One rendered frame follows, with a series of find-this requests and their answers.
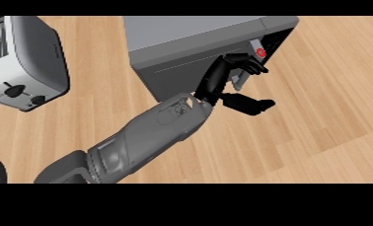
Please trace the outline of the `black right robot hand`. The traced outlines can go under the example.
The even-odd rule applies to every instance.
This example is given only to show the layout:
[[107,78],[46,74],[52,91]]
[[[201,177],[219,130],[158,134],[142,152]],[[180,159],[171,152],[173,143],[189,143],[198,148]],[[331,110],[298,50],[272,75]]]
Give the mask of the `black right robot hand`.
[[220,55],[204,74],[194,96],[213,106],[222,100],[226,107],[250,115],[257,115],[273,107],[276,102],[273,100],[255,100],[242,94],[225,93],[229,74],[236,68],[244,69],[251,75],[269,72],[253,55],[247,53]]

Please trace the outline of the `grey microwave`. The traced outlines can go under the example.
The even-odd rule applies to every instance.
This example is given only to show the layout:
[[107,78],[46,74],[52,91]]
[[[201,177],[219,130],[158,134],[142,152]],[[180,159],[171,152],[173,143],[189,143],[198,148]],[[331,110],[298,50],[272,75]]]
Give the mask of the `grey microwave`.
[[223,54],[267,62],[298,23],[295,16],[127,16],[130,64],[155,99],[194,92]]

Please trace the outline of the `silver toaster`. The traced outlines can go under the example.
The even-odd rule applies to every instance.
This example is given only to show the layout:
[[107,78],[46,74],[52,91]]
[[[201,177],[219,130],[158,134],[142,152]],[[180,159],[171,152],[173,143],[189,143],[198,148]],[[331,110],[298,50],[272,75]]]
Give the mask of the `silver toaster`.
[[30,112],[68,90],[58,31],[37,16],[0,16],[0,105]]

